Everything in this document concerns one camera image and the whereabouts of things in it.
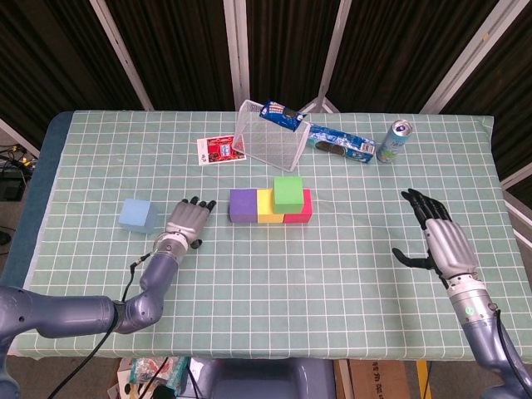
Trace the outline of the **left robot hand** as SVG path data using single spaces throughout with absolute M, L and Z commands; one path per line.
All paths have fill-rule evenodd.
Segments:
M 203 243 L 200 234 L 215 206 L 215 200 L 205 202 L 198 196 L 181 200 L 167 221 L 165 232 L 184 236 L 192 249 L 198 249 Z

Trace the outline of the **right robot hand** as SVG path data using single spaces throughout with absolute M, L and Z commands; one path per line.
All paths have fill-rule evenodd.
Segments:
M 412 188 L 402 191 L 414 211 L 426 239 L 426 258 L 409 258 L 400 249 L 393 248 L 395 258 L 408 268 L 434 270 L 445 288 L 461 275 L 473 274 L 479 266 L 475 252 L 463 229 L 455 223 L 447 208 Z

